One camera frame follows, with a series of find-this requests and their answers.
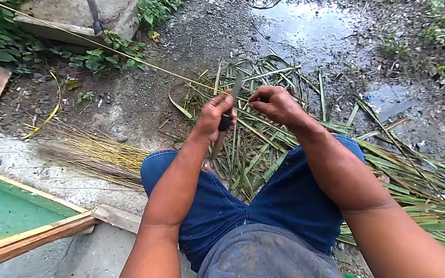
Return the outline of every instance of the green board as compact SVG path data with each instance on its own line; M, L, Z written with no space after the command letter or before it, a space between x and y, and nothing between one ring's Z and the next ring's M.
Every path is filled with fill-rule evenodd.
M62 204L0 180L0 239L77 214Z

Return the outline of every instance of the black knife handle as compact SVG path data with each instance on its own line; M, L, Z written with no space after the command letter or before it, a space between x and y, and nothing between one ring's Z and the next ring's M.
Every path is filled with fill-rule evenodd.
M221 117L221 122L219 123L219 131L228 130L230 125L231 125L231 118L228 115L223 114Z

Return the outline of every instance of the leg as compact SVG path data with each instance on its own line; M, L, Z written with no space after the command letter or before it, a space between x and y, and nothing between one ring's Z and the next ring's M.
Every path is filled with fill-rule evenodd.
M334 137L365 162L353 139ZM318 187L301 146L288 153L252 201L248 219L292 231L326 255L331 254L344 221L338 207Z
M145 158L140 174L147 196L176 154L175 150L165 149ZM222 236L243 224L246 207L213 174L200 171L193 204L182 221L178 238L179 249L185 253L193 271L199 270L209 250Z

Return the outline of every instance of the left hand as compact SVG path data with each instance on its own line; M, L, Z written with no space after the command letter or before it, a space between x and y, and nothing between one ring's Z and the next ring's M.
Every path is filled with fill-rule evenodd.
M222 114L230 109L229 117L231 118L231 124L232 126L236 124L236 110L233 109L231 90L226 90L226 93L222 93L204 104L192 133L208 139L211 143L215 142L219 137L218 128Z

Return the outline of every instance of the knife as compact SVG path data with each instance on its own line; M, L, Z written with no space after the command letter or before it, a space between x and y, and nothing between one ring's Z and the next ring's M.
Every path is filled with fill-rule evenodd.
M240 94L241 84L243 80L243 76L240 73L236 82L234 83L233 89L231 90L231 96L233 97L233 105L234 106L238 102L238 95ZM224 138L226 137L226 131L229 129L231 125L231 118L229 117L231 114L231 109L227 110L221 117L221 122L219 123L219 137L218 140L214 143L214 148L211 154L211 159L215 159L219 154L221 148L224 144Z

